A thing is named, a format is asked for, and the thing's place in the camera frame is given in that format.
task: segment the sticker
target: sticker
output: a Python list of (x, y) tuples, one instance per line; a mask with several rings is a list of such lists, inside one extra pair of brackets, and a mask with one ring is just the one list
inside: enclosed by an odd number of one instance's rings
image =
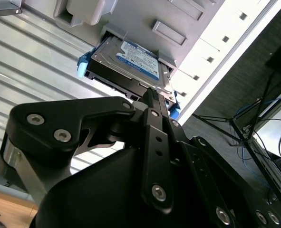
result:
[(117, 53), (116, 58), (145, 75), (159, 81), (158, 60), (144, 48), (124, 41), (121, 45), (124, 54)]

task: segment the metal side panel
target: metal side panel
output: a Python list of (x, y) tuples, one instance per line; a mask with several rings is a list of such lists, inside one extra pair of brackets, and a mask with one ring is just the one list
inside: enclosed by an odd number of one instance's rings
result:
[(97, 81), (76, 77), (78, 58), (92, 48), (26, 10), (0, 17), (0, 147), (15, 105), (119, 95)]

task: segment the rectangular slot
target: rectangular slot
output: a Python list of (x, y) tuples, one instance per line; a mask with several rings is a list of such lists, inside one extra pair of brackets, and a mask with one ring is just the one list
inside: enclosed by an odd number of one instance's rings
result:
[(192, 0), (169, 0), (169, 2), (197, 21), (202, 19), (205, 13), (205, 9)]
[(54, 18), (56, 22), (61, 23), (62, 25), (68, 27), (74, 27), (76, 25), (81, 24), (81, 20), (77, 19), (73, 15), (71, 15), (67, 10), (68, 0), (58, 0), (55, 11), (54, 11)]
[(222, 41), (224, 41), (225, 43), (227, 43), (228, 40), (229, 40), (229, 37), (227, 37), (227, 36), (224, 36), (223, 39), (222, 39)]
[(178, 32), (160, 21), (157, 21), (154, 24), (152, 31), (175, 45), (182, 46), (188, 40), (186, 37), (180, 35)]
[(247, 14), (244, 12), (237, 10), (237, 14), (239, 15), (240, 19), (245, 20), (247, 18)]

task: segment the bolt head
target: bolt head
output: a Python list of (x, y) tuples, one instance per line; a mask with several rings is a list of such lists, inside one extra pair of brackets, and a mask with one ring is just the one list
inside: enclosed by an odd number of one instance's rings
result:
[(153, 116), (158, 116), (158, 113), (155, 112), (155, 111), (152, 111), (151, 113), (152, 113)]
[(165, 190), (157, 184), (152, 187), (152, 194), (155, 197), (155, 199), (157, 199), (160, 202), (163, 202), (166, 199)]
[(54, 133), (54, 137), (56, 140), (63, 142), (63, 143), (67, 143), (71, 138), (71, 134), (64, 129), (58, 129), (55, 131)]
[(172, 120), (172, 123), (175, 127), (178, 127), (179, 126), (179, 123), (176, 121), (176, 120)]
[(41, 125), (44, 123), (44, 118), (39, 114), (30, 114), (27, 116), (28, 123), (32, 125)]

